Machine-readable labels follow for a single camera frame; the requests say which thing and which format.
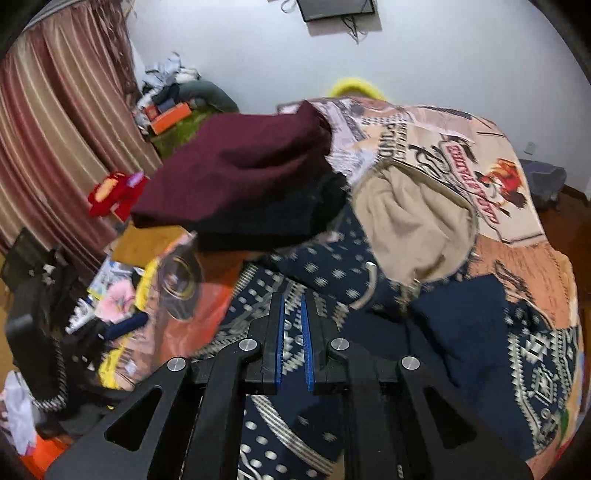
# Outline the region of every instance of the curtain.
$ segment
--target curtain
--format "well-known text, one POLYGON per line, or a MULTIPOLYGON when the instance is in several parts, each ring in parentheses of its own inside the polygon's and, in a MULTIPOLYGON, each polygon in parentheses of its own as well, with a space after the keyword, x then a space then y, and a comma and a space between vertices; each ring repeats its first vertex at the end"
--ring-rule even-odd
POLYGON ((138 95, 118 0, 79 2, 21 34, 0 64, 0 242, 26 226, 96 271, 115 231, 89 217, 88 194, 115 170, 160 166, 129 110, 138 95))

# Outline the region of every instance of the cable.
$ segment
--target cable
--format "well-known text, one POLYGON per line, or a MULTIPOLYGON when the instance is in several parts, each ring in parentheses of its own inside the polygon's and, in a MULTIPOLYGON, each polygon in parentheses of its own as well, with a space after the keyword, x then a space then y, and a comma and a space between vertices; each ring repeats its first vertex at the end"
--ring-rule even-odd
MULTIPOLYGON (((363 10, 365 9, 368 2, 369 2, 369 0, 365 0, 363 2, 363 5, 361 5, 361 9, 359 9, 360 14, 363 13, 363 10)), ((355 43, 357 45, 359 45, 359 34, 361 33, 363 35, 363 37, 365 38, 367 36, 368 32, 363 32, 357 28, 357 20, 355 20, 354 14, 351 14, 348 16, 344 15, 344 16, 340 17, 340 19, 345 24, 345 27, 347 27, 349 29, 349 35, 355 40, 355 43)))
POLYGON ((283 2, 281 3, 281 11, 285 14, 290 14, 292 13, 295 9, 296 9, 296 5, 297 5, 297 0, 283 0, 283 2), (289 3, 292 2, 291 7, 289 9, 285 9, 285 6, 289 3))

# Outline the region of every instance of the gray bag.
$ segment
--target gray bag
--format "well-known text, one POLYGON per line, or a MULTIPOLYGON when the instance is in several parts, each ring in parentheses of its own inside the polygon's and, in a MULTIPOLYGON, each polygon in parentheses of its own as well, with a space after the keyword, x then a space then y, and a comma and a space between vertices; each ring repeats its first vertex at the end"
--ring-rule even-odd
POLYGON ((540 210, 555 206, 558 202, 558 193, 566 181, 566 170, 540 161, 520 160, 520 162, 530 186, 535 208, 540 210))

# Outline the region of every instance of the maroon cloth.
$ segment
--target maroon cloth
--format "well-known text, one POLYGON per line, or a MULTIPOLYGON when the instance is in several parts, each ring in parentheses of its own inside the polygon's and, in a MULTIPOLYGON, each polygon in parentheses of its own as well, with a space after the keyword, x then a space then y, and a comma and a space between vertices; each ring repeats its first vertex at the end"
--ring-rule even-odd
POLYGON ((132 209, 137 227, 196 222, 297 190, 332 171, 332 132, 308 102, 293 115, 223 113, 156 172, 132 209))

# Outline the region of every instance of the orange box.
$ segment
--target orange box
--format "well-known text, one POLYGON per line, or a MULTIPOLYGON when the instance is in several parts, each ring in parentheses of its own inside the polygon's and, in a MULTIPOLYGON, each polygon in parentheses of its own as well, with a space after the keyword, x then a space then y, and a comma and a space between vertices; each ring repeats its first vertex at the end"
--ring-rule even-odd
POLYGON ((183 118, 191 115, 191 109, 186 103, 179 103, 170 110, 166 110, 162 115, 157 116, 151 123, 152 130, 156 135, 160 135, 168 130, 174 124, 180 122, 183 118))

